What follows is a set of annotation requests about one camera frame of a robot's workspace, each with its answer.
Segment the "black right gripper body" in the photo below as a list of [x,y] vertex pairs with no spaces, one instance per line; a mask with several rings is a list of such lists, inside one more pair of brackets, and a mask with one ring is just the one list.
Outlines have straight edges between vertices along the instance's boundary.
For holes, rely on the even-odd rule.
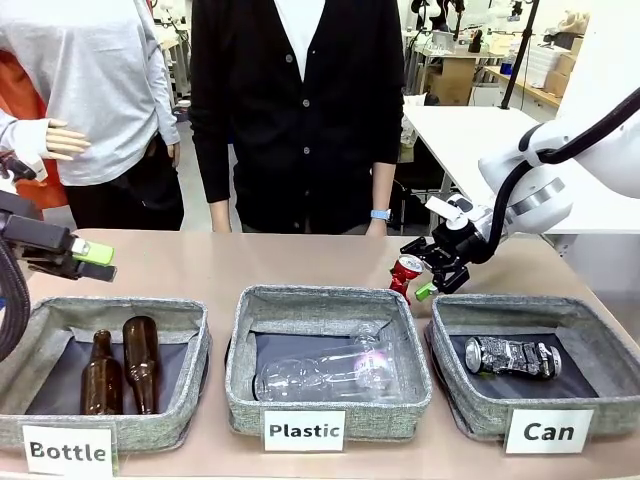
[[435,253],[432,266],[444,268],[454,263],[484,264],[489,260],[489,245],[473,223],[458,230],[441,223],[432,232]]

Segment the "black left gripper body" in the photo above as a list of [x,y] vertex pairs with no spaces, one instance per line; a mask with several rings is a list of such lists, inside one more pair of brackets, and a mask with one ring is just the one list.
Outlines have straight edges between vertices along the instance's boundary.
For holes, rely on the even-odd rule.
[[1,192],[1,238],[34,271],[77,274],[73,258],[76,237],[66,227],[37,218],[35,206],[16,194]]

